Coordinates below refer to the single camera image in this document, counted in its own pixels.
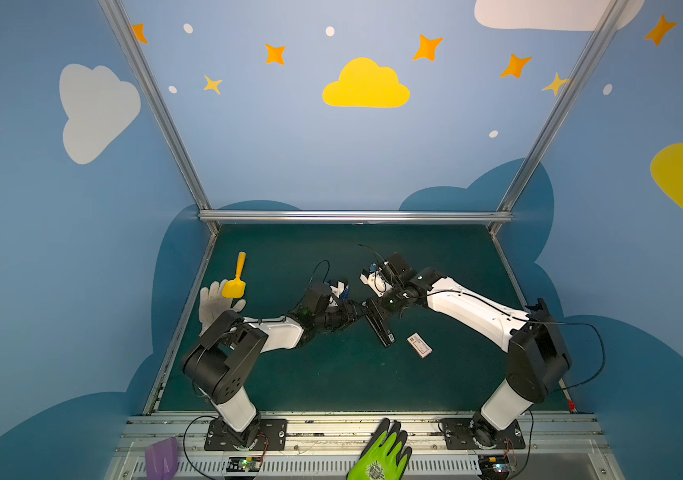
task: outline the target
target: black mounting plate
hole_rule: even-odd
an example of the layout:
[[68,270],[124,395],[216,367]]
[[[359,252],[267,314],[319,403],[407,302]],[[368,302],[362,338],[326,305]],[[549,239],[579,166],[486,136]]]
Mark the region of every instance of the black mounting plate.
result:
[[500,433],[501,442],[492,448],[481,448],[473,440],[470,425],[471,418],[442,418],[440,420],[440,430],[445,438],[445,447],[449,450],[506,450],[507,443],[504,438],[509,438],[512,442],[511,448],[522,450],[526,447],[526,441],[523,439],[523,433],[520,430],[520,425],[515,420]]
[[[285,428],[288,420],[285,418],[262,418],[259,424],[259,432],[269,439],[268,452],[285,450]],[[256,443],[249,450],[240,450],[231,443],[231,436],[227,433],[227,424],[221,418],[212,420],[208,425],[208,435],[205,438],[203,448],[208,452],[263,452],[264,437],[256,437]]]

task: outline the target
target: purple object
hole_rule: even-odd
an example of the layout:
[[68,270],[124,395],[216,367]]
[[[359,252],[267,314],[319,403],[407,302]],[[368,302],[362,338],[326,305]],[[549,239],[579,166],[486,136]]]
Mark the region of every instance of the purple object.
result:
[[148,480],[171,480],[178,469],[178,441],[166,438],[147,447],[144,451]]

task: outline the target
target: green mat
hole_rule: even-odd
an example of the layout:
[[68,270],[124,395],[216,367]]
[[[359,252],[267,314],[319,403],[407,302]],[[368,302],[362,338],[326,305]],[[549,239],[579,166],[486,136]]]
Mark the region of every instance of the green mat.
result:
[[[384,257],[403,254],[416,270],[432,266],[492,300],[520,307],[487,230],[481,225],[224,225],[203,284],[232,278],[239,251],[248,254],[242,279],[248,301],[243,315],[276,317],[304,293],[312,269],[330,262],[329,278],[346,276],[351,298],[371,289],[359,281],[375,261],[358,244]],[[324,265],[318,268],[322,278]],[[180,362],[200,333],[195,304],[160,410],[211,410],[194,395]],[[266,352],[245,384],[262,411],[472,410],[480,408],[504,379],[505,354],[462,323],[425,308],[391,320],[396,342],[384,348],[365,319],[343,331],[316,336],[293,350]],[[407,337],[418,332],[433,352],[421,359]],[[567,409],[557,392],[536,406]]]

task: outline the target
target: yellow toy shovel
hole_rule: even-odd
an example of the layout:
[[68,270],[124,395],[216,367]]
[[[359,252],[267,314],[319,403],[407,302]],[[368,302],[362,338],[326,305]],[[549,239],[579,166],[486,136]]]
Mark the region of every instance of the yellow toy shovel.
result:
[[240,252],[238,255],[238,269],[234,273],[234,280],[230,280],[224,285],[224,290],[221,291],[221,296],[226,298],[240,298],[245,293],[245,282],[240,280],[240,274],[243,273],[243,265],[245,264],[245,252]]

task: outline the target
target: green and black glove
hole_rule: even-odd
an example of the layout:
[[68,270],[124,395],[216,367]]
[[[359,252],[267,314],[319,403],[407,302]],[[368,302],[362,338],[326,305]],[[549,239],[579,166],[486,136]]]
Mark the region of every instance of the green and black glove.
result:
[[400,480],[413,453],[411,447],[405,447],[408,432],[400,427],[396,420],[390,428],[390,419],[383,419],[347,479]]

